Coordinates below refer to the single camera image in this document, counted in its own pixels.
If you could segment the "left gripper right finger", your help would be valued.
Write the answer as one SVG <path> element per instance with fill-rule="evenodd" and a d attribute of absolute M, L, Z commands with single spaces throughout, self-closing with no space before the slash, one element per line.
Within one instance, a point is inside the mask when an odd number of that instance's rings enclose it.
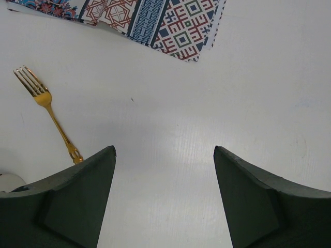
<path fill-rule="evenodd" d="M 330 192 L 307 187 L 214 150 L 233 247 L 330 247 Z"/>

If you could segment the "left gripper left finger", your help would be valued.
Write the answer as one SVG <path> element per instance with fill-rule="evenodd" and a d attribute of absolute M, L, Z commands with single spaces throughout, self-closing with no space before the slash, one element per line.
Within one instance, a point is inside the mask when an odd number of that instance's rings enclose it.
<path fill-rule="evenodd" d="M 116 164 L 108 146 L 42 180 L 1 192 L 1 247 L 97 247 Z"/>

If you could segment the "patterned cloth placemat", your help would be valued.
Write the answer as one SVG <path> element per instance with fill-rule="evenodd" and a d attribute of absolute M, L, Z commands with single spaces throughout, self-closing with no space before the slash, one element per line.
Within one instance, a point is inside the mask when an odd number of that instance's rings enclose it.
<path fill-rule="evenodd" d="M 104 23 L 128 39 L 180 60 L 198 61 L 214 46 L 225 1 L 8 1 L 9 10 L 47 14 L 92 26 Z"/>

